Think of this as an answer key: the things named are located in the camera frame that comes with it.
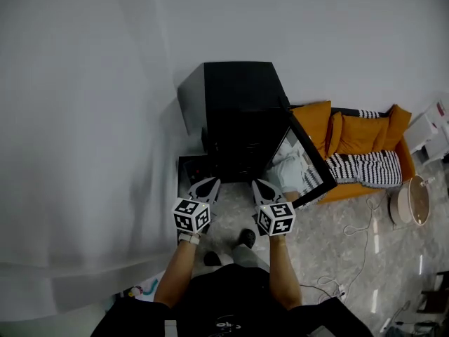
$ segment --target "orange cushion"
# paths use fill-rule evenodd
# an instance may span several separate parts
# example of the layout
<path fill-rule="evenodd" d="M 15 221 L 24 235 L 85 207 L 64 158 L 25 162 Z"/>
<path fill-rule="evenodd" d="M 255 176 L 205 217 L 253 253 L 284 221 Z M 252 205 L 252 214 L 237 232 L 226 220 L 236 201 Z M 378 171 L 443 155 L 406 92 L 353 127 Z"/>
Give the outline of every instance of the orange cushion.
<path fill-rule="evenodd" d="M 382 119 L 343 116 L 342 135 L 338 154 L 367 154 L 373 151 L 374 141 L 382 128 Z"/>
<path fill-rule="evenodd" d="M 413 163 L 413 159 L 408 150 L 407 142 L 404 137 L 396 145 L 396 149 L 394 151 L 397 153 L 399 158 L 399 163 L 401 164 L 401 172 L 402 172 L 402 182 L 410 180 L 415 172 L 415 165 Z"/>
<path fill-rule="evenodd" d="M 306 134 L 320 153 L 326 158 L 326 133 L 330 117 L 330 101 L 316 103 L 292 109 L 293 114 L 299 121 Z"/>
<path fill-rule="evenodd" d="M 332 137 L 330 138 L 328 157 L 332 156 L 335 154 L 335 151 L 337 151 L 340 137 L 342 135 L 343 118 L 340 111 L 332 115 L 330 118 L 330 125 L 332 125 Z"/>
<path fill-rule="evenodd" d="M 382 148 L 383 150 L 394 150 L 405 130 L 407 130 L 411 117 L 412 114 L 410 112 L 401 109 L 398 105 L 393 106 L 390 112 L 390 123 Z"/>
<path fill-rule="evenodd" d="M 376 120 L 380 120 L 382 126 L 380 128 L 379 133 L 377 134 L 376 139 L 374 140 L 373 151 L 379 152 L 385 144 L 385 137 L 387 136 L 387 130 L 390 119 L 389 117 L 381 117 L 380 119 Z"/>

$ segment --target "round stool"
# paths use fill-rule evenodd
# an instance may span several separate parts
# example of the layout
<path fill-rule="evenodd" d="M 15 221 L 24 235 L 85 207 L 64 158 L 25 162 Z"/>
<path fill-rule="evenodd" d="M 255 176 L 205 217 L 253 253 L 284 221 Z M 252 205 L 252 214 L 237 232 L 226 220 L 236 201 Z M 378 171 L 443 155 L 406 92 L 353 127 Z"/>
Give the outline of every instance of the round stool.
<path fill-rule="evenodd" d="M 424 225 L 429 219 L 429 190 L 421 176 L 413 176 L 391 196 L 390 214 L 395 225 L 404 226 L 414 221 Z"/>

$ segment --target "glass door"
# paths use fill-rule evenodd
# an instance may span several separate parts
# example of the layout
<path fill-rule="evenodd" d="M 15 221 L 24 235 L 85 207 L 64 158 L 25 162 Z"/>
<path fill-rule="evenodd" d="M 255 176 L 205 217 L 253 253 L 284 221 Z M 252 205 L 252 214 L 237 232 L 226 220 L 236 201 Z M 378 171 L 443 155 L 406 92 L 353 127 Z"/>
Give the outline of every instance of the glass door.
<path fill-rule="evenodd" d="M 289 108 L 284 112 L 288 128 L 262 179 L 277 186 L 293 207 L 303 208 L 322 199 L 337 183 L 293 113 Z"/>

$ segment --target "marble floor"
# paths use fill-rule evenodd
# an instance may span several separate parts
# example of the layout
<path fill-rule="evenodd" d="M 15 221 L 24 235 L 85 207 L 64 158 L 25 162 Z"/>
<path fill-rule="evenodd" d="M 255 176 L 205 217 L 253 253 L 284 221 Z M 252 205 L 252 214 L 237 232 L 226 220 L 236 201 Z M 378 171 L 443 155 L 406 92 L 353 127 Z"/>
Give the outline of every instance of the marble floor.
<path fill-rule="evenodd" d="M 367 234 L 363 231 L 347 237 L 343 229 L 347 225 L 366 227 L 371 214 L 367 198 L 372 199 L 375 207 L 379 205 L 373 211 L 373 221 L 368 229 L 366 264 L 345 301 L 346 306 L 375 336 L 380 334 L 385 320 L 407 300 L 411 302 L 410 308 L 402 312 L 397 320 L 417 322 L 433 319 L 433 316 L 417 315 L 413 311 L 416 310 L 420 291 L 433 286 L 434 273 L 449 270 L 449 196 L 443 164 L 436 161 L 423 167 L 417 157 L 413 158 L 418 174 L 423 178 L 435 177 L 429 185 L 431 214 L 424 226 L 411 225 L 394 230 L 388 213 L 388 196 L 383 190 L 299 211 L 293 231 L 287 236 L 292 264 L 301 284 L 318 286 L 318 278 L 328 276 L 336 279 L 347 291 L 362 268 Z M 252 193 L 247 184 L 222 185 L 213 212 L 216 217 L 200 244 L 196 266 L 202 264 L 207 250 L 217 251 L 223 256 L 228 254 L 229 246 L 236 241 L 243 228 L 256 231 L 251 218 L 254 214 Z M 375 223 L 378 251 L 374 243 Z M 257 237 L 253 250 L 269 262 L 267 236 Z M 335 290 L 334 283 L 319 287 L 328 293 Z M 316 304 L 322 294 L 306 287 L 302 288 L 302 293 L 304 304 Z"/>

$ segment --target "shoe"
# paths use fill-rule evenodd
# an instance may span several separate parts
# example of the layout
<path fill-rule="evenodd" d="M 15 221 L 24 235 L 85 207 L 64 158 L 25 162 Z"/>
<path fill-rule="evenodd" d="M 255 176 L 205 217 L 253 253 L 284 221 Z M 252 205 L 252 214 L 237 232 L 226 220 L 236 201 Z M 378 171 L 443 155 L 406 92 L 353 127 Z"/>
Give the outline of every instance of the shoe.
<path fill-rule="evenodd" d="M 220 261 L 220 257 L 214 252 L 209 251 L 203 259 L 204 265 L 206 266 L 221 266 L 222 261 Z"/>
<path fill-rule="evenodd" d="M 240 232 L 239 242 L 238 244 L 244 244 L 249 249 L 251 249 L 255 244 L 255 233 L 253 230 L 249 228 L 244 229 Z"/>

